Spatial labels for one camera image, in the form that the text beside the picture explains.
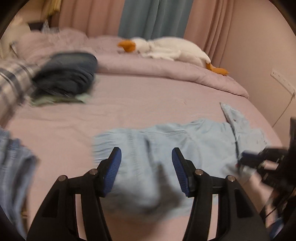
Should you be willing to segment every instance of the plaid fabric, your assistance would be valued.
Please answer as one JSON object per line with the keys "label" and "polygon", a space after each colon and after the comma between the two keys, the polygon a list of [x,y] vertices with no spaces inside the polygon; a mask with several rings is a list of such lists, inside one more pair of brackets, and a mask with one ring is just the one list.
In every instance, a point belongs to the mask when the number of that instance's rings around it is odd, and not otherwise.
{"label": "plaid fabric", "polygon": [[23,102],[38,70],[37,65],[21,60],[0,61],[0,126],[7,123],[16,106]]}

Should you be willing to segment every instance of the pink bedsheet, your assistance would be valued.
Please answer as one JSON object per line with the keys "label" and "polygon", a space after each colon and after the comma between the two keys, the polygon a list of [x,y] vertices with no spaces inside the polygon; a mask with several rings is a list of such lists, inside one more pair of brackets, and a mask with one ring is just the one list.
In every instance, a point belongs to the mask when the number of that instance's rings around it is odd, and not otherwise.
{"label": "pink bedsheet", "polygon": [[28,62],[43,63],[50,55],[60,51],[86,51],[96,56],[101,73],[184,80],[249,97],[247,91],[229,76],[215,74],[202,67],[180,61],[143,58],[138,54],[125,53],[117,47],[121,40],[114,36],[88,38],[84,33],[73,29],[65,29],[57,34],[32,32],[19,40],[17,54]]}
{"label": "pink bedsheet", "polygon": [[[26,103],[7,126],[13,136],[20,138],[40,159],[28,194],[29,223],[59,175],[80,176],[94,167],[92,137],[109,129],[188,123],[199,118],[224,122],[219,105],[223,102],[241,111],[251,127],[261,128],[272,145],[281,146],[266,119],[245,97],[203,85],[165,78],[101,74],[97,76],[92,95],[88,104],[30,107]],[[259,184],[256,176],[252,176],[244,188],[258,210],[271,192]],[[81,227],[81,212],[77,216]],[[106,220],[114,241],[177,241],[182,240],[188,216],[143,223],[106,214]],[[215,228],[210,233],[211,238],[214,236]]]}

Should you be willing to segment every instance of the pink curtain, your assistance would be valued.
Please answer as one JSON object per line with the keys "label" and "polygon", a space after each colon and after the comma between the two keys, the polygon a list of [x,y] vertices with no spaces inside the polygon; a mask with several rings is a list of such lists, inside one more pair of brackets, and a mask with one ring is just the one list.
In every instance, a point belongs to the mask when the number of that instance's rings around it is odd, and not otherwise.
{"label": "pink curtain", "polygon": [[89,37],[118,34],[125,0],[63,0],[59,27],[71,27]]}
{"label": "pink curtain", "polygon": [[234,0],[194,0],[184,38],[203,49],[216,67],[224,52]]}

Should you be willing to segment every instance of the white plush body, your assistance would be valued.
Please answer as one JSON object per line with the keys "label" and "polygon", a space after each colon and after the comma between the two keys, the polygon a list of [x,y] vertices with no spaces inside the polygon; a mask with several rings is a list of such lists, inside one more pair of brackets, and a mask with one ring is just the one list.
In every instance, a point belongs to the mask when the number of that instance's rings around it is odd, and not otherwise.
{"label": "white plush body", "polygon": [[206,68],[206,63],[211,63],[209,56],[196,44],[182,38],[162,37],[146,41],[137,37],[131,40],[143,57],[179,60],[203,68]]}

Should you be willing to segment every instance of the ribbed blue pad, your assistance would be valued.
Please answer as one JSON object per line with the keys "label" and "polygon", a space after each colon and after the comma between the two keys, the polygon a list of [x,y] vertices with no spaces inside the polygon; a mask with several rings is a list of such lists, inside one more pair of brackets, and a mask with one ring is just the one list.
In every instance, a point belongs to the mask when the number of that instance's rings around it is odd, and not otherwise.
{"label": "ribbed blue pad", "polygon": [[109,168],[104,177],[104,189],[103,189],[104,195],[107,195],[107,193],[111,191],[120,163],[121,163],[121,150],[118,148],[118,151],[114,155],[113,160],[111,160]]}
{"label": "ribbed blue pad", "polygon": [[185,170],[182,166],[182,163],[180,162],[180,159],[175,151],[175,149],[172,150],[172,161],[173,161],[173,165],[181,186],[181,190],[183,193],[185,193],[186,196],[189,195],[190,191],[189,191],[189,187],[188,187],[188,179],[187,179],[187,175],[185,173]]}

